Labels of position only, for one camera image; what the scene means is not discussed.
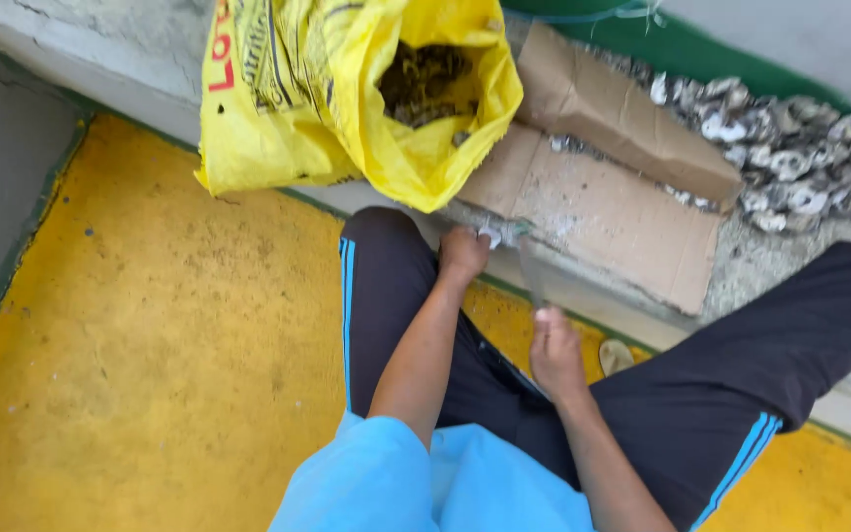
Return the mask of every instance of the yellow floor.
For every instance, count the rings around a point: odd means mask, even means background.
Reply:
[[[265,530],[332,436],[341,221],[197,164],[104,115],[71,164],[0,310],[0,531]],[[525,301],[465,308],[526,367]],[[851,446],[776,438],[703,530],[851,530]]]

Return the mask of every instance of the cardboard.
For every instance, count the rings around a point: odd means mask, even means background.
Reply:
[[[634,80],[535,22],[517,60],[524,100],[517,119],[572,134],[645,176],[730,210],[743,182],[701,136],[656,106]]]
[[[702,310],[721,217],[680,204],[627,168],[556,153],[545,134],[512,124],[458,199],[527,218],[566,255],[682,313]]]

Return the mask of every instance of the woven plastic bag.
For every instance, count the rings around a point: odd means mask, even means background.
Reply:
[[[423,212],[444,206],[523,97],[503,20],[496,0],[219,0],[196,177],[214,196],[366,177]],[[474,115],[416,129],[384,116],[377,83],[400,40],[462,48],[472,67],[453,97]]]

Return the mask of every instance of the pile of oyster shells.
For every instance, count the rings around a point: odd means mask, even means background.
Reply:
[[[754,98],[739,78],[702,83],[654,74],[645,62],[584,48],[723,149],[746,184],[739,207],[750,224],[771,233],[801,233],[828,216],[851,214],[851,114],[806,96]],[[687,195],[664,188],[676,197]]]

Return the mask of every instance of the hand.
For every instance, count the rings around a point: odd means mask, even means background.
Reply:
[[[464,290],[485,266],[491,251],[491,237],[459,225],[442,237],[439,247],[439,279]]]
[[[534,314],[530,372],[558,407],[589,391],[580,335],[563,317],[560,308],[540,308]]]

